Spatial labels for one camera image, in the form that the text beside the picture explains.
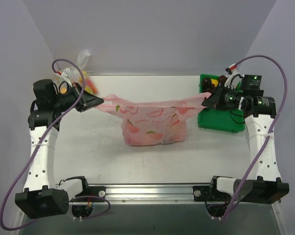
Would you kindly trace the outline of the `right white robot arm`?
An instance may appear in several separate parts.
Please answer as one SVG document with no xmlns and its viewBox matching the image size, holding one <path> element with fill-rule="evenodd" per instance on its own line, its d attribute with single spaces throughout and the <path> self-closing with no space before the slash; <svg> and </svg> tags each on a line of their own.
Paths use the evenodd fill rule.
<svg viewBox="0 0 295 235">
<path fill-rule="evenodd" d="M 289 193 L 289 184 L 282 182 L 275 155 L 274 125 L 278 118 L 275 100 L 263 93 L 263 90 L 236 91 L 218 85 L 202 103 L 215 110 L 242 111 L 248 131 L 250 166 L 241 179 L 214 176 L 208 188 L 213 200 L 228 194 L 239 202 L 273 204 Z"/>
</svg>

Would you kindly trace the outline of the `pink plastic bag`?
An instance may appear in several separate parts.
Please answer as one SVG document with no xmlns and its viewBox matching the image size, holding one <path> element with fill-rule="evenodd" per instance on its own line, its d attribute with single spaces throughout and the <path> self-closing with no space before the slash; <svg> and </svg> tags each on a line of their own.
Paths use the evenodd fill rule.
<svg viewBox="0 0 295 235">
<path fill-rule="evenodd" d="M 122 119 L 127 145 L 165 145 L 186 139 L 187 119 L 204 109 L 202 102 L 210 95 L 199 93 L 182 100 L 134 103 L 110 94 L 96 108 Z"/>
</svg>

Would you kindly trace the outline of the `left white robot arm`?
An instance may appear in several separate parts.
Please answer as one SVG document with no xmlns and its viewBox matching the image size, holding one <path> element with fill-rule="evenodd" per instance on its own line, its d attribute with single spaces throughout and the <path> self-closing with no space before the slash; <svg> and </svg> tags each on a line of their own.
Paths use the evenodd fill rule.
<svg viewBox="0 0 295 235">
<path fill-rule="evenodd" d="M 84 176 L 71 177 L 57 187 L 53 164 L 55 144 L 60 129 L 60 116 L 71 106 L 84 112 L 104 102 L 74 83 L 65 93 L 58 93 L 50 79 L 33 84 L 36 99 L 31 104 L 28 124 L 31 137 L 31 163 L 23 192 L 15 195 L 16 205 L 30 218 L 66 214 L 69 202 L 85 201 L 90 188 Z"/>
</svg>

